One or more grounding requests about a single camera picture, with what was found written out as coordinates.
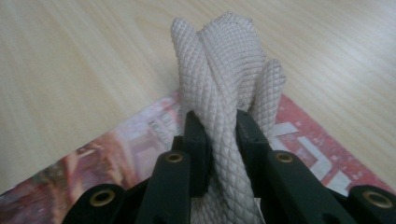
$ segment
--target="white cloth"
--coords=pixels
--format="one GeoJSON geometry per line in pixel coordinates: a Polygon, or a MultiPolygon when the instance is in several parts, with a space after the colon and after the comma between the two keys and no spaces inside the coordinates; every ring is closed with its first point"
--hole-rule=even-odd
{"type": "Polygon", "coordinates": [[[192,200],[191,223],[261,223],[235,142],[236,109],[248,111],[270,137],[286,81],[280,63],[265,61],[252,21],[230,12],[198,33],[177,18],[171,33],[183,120],[194,110],[213,147],[208,193],[192,200]]]}

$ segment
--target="wood grain tabletop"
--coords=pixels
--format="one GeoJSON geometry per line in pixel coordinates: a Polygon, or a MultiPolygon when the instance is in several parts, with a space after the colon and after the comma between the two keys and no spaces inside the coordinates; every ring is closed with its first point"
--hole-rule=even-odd
{"type": "Polygon", "coordinates": [[[175,17],[253,19],[285,94],[396,189],[395,1],[0,0],[0,192],[178,88],[175,17]]]}

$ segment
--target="cloth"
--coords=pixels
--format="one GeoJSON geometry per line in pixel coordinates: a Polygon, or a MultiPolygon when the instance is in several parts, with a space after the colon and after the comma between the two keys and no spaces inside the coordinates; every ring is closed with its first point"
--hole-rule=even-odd
{"type": "Polygon", "coordinates": [[[271,136],[286,78],[265,60],[250,19],[227,12],[195,32],[183,19],[171,34],[178,62],[183,120],[194,110],[212,141],[208,193],[191,203],[191,223],[262,223],[235,141],[237,108],[271,136]]]}

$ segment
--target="light wood surface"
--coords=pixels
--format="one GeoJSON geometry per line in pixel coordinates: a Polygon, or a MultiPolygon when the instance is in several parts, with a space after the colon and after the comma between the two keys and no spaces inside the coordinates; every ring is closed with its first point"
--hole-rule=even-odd
{"type": "Polygon", "coordinates": [[[395,1],[0,0],[0,192],[178,86],[169,32],[250,17],[285,93],[396,189],[395,1]]]}

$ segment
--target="wooden table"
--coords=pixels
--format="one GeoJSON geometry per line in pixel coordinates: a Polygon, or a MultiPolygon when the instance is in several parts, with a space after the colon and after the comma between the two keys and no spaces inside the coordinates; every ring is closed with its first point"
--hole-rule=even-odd
{"type": "Polygon", "coordinates": [[[178,86],[169,32],[253,19],[284,92],[396,189],[395,1],[0,0],[0,192],[178,86]]]}

